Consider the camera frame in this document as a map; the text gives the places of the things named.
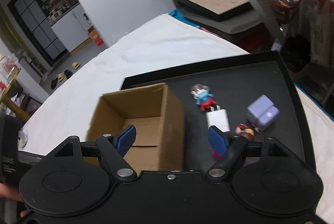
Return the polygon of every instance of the black slipper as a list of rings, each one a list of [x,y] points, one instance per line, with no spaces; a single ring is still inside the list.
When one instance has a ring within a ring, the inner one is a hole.
[[[51,81],[51,89],[54,90],[58,84],[58,78]]]
[[[66,71],[64,71],[64,74],[65,74],[66,78],[69,79],[72,76],[73,72],[71,72],[70,70],[66,70]]]

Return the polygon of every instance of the kitchen cabinet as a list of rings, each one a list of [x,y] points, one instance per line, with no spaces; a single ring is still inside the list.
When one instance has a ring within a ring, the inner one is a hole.
[[[88,24],[86,18],[84,17],[84,8],[81,6],[81,4],[77,5],[73,10],[72,10],[74,16],[78,20],[78,22],[81,24],[83,29],[87,31],[91,26]]]
[[[87,31],[77,21],[72,11],[52,25],[51,29],[69,52],[88,38]]]

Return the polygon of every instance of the open cardboard box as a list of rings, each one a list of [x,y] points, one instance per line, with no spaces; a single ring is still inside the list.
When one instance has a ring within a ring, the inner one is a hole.
[[[133,124],[136,141],[124,159],[137,172],[182,170],[184,114],[181,102],[164,83],[103,94],[86,140],[117,134]]]

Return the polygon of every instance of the finger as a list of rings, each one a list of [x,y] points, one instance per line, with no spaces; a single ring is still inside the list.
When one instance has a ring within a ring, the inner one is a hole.
[[[27,215],[29,213],[28,210],[24,210],[20,213],[20,217],[24,217],[25,215]]]
[[[19,190],[5,184],[0,184],[0,197],[9,198],[15,201],[22,201]]]

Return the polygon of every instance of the yellow slipper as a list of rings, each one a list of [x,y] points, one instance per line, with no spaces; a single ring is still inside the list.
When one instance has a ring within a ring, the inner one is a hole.
[[[58,82],[61,82],[64,79],[64,72],[58,74]]]
[[[78,67],[80,67],[80,64],[78,62],[73,62],[72,67],[77,70]]]

